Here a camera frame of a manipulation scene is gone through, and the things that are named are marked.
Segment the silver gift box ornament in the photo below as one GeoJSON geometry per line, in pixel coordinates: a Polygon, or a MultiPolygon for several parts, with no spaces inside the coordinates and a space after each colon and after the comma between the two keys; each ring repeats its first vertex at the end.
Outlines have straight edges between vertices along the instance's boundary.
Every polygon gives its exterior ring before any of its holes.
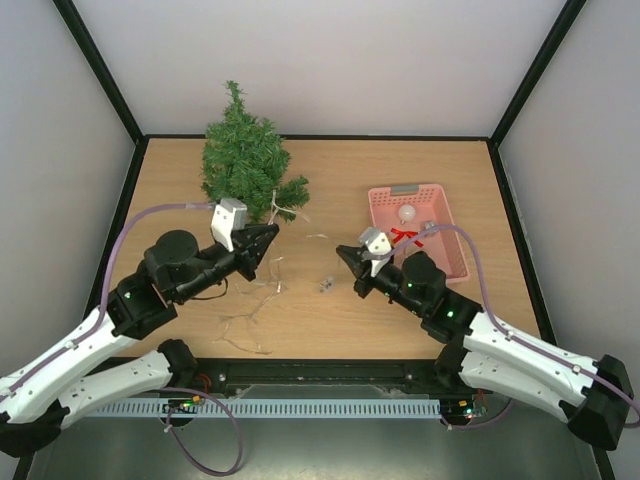
{"type": "Polygon", "coordinates": [[[334,286],[335,280],[333,276],[328,276],[320,282],[319,291],[321,293],[329,292],[334,286]]]}

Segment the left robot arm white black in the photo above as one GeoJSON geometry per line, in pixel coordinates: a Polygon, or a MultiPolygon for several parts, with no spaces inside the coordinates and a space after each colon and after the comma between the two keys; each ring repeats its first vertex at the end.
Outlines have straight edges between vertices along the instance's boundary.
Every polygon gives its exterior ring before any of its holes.
{"type": "Polygon", "coordinates": [[[164,387],[189,386],[198,363],[180,339],[101,372],[106,359],[177,316],[177,306],[239,273],[248,281],[279,232],[250,225],[201,249],[185,230],[169,231],[148,248],[135,273],[109,292],[69,335],[1,380],[1,450],[20,458],[52,443],[80,418],[114,401],[164,387]]]}

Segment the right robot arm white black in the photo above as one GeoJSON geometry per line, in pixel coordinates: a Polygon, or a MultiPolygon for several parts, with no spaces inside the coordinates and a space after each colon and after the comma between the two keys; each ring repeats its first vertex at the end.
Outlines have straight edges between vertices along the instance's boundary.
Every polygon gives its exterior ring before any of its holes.
{"type": "Polygon", "coordinates": [[[549,413],[593,447],[617,448],[633,396],[623,362],[572,353],[492,319],[486,308],[450,289],[424,252],[401,266],[373,260],[363,247],[340,245],[336,253],[360,297],[384,294],[442,343],[435,370],[443,389],[465,385],[505,395],[549,413]]]}

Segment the small green christmas tree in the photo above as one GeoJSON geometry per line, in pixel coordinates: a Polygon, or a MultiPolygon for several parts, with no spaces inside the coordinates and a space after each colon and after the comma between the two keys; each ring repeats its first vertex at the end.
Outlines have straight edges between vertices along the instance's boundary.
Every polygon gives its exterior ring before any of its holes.
{"type": "Polygon", "coordinates": [[[274,123],[250,113],[238,82],[225,82],[228,104],[220,120],[205,131],[201,189],[211,201],[234,198],[243,202],[253,223],[276,218],[292,222],[309,202],[309,180],[287,180],[291,154],[274,123]]]}

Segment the clear string lights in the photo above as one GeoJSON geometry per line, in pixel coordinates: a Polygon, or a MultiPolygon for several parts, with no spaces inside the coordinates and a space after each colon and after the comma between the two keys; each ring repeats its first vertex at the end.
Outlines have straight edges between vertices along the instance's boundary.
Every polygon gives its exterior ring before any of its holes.
{"type": "MultiPolygon", "coordinates": [[[[267,223],[269,225],[274,224],[276,217],[278,216],[279,213],[291,214],[291,215],[294,215],[296,219],[302,218],[305,222],[311,223],[310,218],[304,213],[302,213],[301,211],[295,210],[292,208],[281,207],[276,201],[276,190],[274,189],[272,191],[271,206],[269,210],[269,217],[268,217],[267,223]]],[[[255,280],[254,281],[255,286],[249,290],[242,290],[237,283],[234,284],[235,291],[238,293],[238,295],[240,295],[241,299],[243,300],[249,300],[249,299],[256,300],[257,297],[254,296],[256,292],[262,293],[264,291],[265,292],[264,297],[259,299],[259,302],[247,313],[240,313],[240,314],[233,314],[233,315],[220,315],[218,317],[219,326],[220,326],[220,332],[219,332],[220,335],[217,336],[214,340],[212,340],[212,343],[226,343],[240,352],[260,355],[260,356],[268,356],[273,353],[272,350],[268,350],[263,346],[263,344],[261,343],[260,337],[256,333],[254,327],[258,323],[257,317],[260,310],[263,309],[270,301],[275,299],[277,296],[286,292],[288,288],[282,280],[282,273],[281,273],[281,262],[284,259],[284,256],[280,253],[279,247],[275,247],[275,248],[276,248],[276,253],[271,254],[268,252],[269,255],[266,263],[268,278],[265,277],[264,279],[255,280]],[[243,346],[241,343],[239,343],[236,340],[233,340],[230,337],[230,331],[236,320],[244,321],[246,332],[249,334],[250,341],[253,345],[252,348],[243,346]]],[[[334,280],[335,280],[335,283],[333,286],[334,288],[336,284],[336,279],[337,279],[336,275],[337,274],[332,273],[322,278],[317,283],[317,291],[321,293],[319,291],[320,282],[328,276],[334,277],[334,280]]]]}

